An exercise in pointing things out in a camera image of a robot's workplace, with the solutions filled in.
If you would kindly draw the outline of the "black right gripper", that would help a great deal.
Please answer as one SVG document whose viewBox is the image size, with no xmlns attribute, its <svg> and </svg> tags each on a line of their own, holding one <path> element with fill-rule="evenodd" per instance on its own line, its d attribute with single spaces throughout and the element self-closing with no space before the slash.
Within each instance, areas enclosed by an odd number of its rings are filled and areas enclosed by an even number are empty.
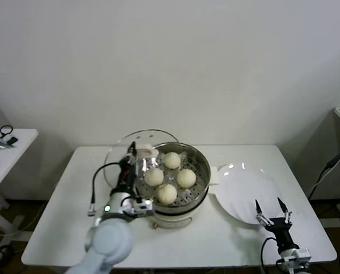
<svg viewBox="0 0 340 274">
<path fill-rule="evenodd" d="M 295 242 L 293 242 L 293 239 L 289 233 L 289 229 L 291 228 L 292 212 L 288 210 L 286 204 L 280 198 L 278 198 L 278 203 L 282 212 L 284 213 L 284 217 L 268 219 L 262 213 L 258 200 L 255 199 L 257 212 L 256 219 L 258 220 L 260 225 L 266 228 L 267 231 L 274 234 L 277 241 L 278 251 L 298 249 L 299 246 L 295 244 Z"/>
</svg>

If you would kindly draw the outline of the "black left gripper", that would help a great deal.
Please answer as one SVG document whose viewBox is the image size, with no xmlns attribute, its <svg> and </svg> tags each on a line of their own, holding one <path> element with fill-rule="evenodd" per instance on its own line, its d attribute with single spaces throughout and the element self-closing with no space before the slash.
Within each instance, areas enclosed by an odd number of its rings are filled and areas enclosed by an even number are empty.
<svg viewBox="0 0 340 274">
<path fill-rule="evenodd" d="M 136 142 L 133 141 L 128 149 L 126 154 L 127 162 L 122 160 L 119 162 L 120 173 L 117 181 L 117 191 L 125 192 L 130 195 L 134 194 L 134 183 L 137 175 L 143 175 L 151 168 L 157 168 L 158 162 L 157 158 L 153 156 L 145 156 L 137 159 L 137 149 Z"/>
</svg>

